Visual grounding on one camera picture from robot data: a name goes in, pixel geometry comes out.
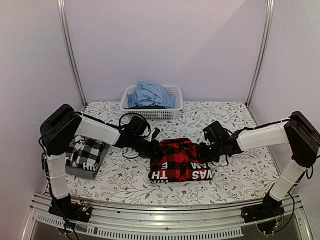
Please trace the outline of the red black plaid shirt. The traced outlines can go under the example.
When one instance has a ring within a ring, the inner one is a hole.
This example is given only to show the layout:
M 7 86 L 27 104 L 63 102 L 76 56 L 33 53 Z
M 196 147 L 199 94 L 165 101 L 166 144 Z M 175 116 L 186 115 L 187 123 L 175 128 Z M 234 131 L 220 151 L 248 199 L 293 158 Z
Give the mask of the red black plaid shirt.
M 156 184 L 212 180 L 212 170 L 198 157 L 198 149 L 185 137 L 160 141 L 150 158 L 149 180 Z

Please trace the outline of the black white plaid shirt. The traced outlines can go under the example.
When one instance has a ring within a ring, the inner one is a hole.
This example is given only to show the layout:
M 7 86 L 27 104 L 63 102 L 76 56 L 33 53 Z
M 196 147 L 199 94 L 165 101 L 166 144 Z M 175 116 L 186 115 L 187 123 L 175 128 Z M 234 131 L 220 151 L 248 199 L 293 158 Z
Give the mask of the black white plaid shirt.
M 66 151 L 65 165 L 95 172 L 109 145 L 84 136 L 75 136 Z

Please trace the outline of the grey shirt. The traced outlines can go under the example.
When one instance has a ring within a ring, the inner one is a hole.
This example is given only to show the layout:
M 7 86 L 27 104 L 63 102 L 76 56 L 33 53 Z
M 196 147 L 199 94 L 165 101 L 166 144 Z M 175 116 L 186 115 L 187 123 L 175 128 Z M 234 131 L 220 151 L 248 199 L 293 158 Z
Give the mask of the grey shirt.
M 105 150 L 102 155 L 103 159 L 106 156 L 107 150 Z M 101 167 L 101 163 L 102 163 L 103 159 L 100 161 L 96 171 L 88 171 L 88 170 L 84 170 L 81 168 L 76 168 L 76 167 L 71 167 L 71 166 L 66 166 L 66 165 L 65 165 L 65 171 L 69 175 L 74 175 L 76 177 L 83 178 L 83 179 L 94 180 L 96 178 L 96 175 L 98 174 L 98 171 Z

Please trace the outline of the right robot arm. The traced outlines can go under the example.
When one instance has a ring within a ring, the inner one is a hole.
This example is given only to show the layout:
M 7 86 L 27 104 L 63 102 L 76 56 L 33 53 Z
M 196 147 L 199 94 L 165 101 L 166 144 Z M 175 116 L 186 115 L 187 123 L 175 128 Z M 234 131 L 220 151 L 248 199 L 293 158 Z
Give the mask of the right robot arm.
M 286 166 L 268 191 L 269 199 L 258 208 L 262 218 L 269 218 L 278 210 L 277 202 L 299 183 L 319 158 L 320 133 L 300 111 L 292 112 L 285 119 L 244 127 L 233 133 L 214 121 L 203 129 L 203 133 L 208 143 L 200 143 L 198 156 L 209 162 L 263 147 L 283 149 L 288 154 Z

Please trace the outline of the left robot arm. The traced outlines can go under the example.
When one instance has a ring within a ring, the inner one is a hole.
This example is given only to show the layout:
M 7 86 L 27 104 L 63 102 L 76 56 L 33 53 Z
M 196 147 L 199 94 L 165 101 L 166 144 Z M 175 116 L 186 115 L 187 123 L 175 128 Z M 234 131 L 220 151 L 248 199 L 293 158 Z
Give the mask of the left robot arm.
M 46 156 L 50 192 L 55 209 L 63 216 L 74 213 L 74 205 L 66 200 L 69 196 L 66 180 L 66 153 L 78 139 L 92 140 L 136 151 L 142 158 L 151 157 L 159 142 L 152 137 L 152 129 L 139 114 L 129 123 L 114 125 L 62 104 L 40 126 L 39 144 Z

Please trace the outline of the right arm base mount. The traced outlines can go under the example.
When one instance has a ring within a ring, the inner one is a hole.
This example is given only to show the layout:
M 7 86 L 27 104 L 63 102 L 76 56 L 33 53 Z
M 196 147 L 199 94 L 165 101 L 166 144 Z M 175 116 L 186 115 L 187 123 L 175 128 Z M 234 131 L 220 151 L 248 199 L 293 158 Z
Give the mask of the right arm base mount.
M 269 195 L 263 198 L 262 203 L 241 209 L 241 217 L 245 223 L 264 220 L 257 225 L 257 228 L 265 235 L 273 234 L 277 230 L 280 223 L 275 217 L 281 217 L 284 213 L 282 201 L 274 200 Z

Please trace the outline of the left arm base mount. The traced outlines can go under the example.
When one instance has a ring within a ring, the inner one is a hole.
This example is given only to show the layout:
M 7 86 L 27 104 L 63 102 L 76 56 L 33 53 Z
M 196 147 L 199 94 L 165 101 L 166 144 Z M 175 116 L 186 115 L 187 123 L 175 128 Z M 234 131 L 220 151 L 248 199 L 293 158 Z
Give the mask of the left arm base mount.
M 88 223 L 92 214 L 92 204 L 84 202 L 83 199 L 72 202 L 71 195 L 57 199 L 51 196 L 51 204 L 48 212 L 52 215 L 62 217 L 68 220 Z

